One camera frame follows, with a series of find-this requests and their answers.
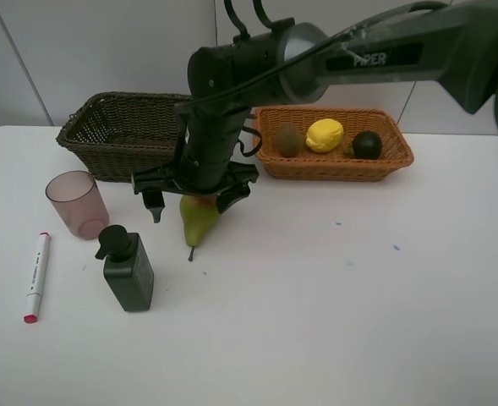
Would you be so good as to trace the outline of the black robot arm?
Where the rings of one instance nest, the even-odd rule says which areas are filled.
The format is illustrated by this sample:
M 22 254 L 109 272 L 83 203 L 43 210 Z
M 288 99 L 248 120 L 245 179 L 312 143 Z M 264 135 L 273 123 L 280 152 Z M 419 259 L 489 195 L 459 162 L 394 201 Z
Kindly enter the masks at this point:
M 432 80 L 470 114 L 493 99 L 498 127 L 498 1 L 410 3 L 334 36 L 290 18 L 272 21 L 261 2 L 254 11 L 267 32 L 252 36 L 232 4 L 224 6 L 238 34 L 191 56 L 192 99 L 175 107 L 173 160 L 132 177 L 155 222 L 165 193 L 212 197 L 221 212 L 248 197 L 258 171 L 231 157 L 251 111 L 316 102 L 331 85 Z

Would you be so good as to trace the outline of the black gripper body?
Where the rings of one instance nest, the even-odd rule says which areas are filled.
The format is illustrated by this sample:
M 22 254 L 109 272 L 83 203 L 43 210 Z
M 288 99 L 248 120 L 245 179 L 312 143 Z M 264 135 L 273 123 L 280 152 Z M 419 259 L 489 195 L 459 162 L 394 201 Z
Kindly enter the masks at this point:
M 174 160 L 167 165 L 133 175 L 135 194 L 160 190 L 178 195 L 246 198 L 249 183 L 258 178 L 254 166 L 235 173 L 230 159 L 249 107 L 218 113 L 202 107 L 185 117 L 185 133 L 179 138 Z

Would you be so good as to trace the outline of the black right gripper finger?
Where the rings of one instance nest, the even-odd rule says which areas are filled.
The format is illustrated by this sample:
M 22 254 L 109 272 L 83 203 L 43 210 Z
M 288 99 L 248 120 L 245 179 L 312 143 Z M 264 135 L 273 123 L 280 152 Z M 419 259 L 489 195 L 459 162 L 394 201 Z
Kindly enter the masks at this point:
M 216 197 L 216 209 L 223 214 L 231 206 L 250 195 L 250 188 L 247 183 L 235 184 L 229 189 L 222 191 Z

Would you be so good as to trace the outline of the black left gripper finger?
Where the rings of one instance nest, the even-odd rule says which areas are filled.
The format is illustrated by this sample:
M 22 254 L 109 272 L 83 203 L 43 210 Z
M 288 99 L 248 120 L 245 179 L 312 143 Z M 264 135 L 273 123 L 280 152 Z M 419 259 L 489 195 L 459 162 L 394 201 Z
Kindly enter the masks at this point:
M 163 193 L 160 190 L 144 190 L 141 194 L 145 208 L 152 215 L 153 223 L 159 223 L 162 211 L 165 208 Z

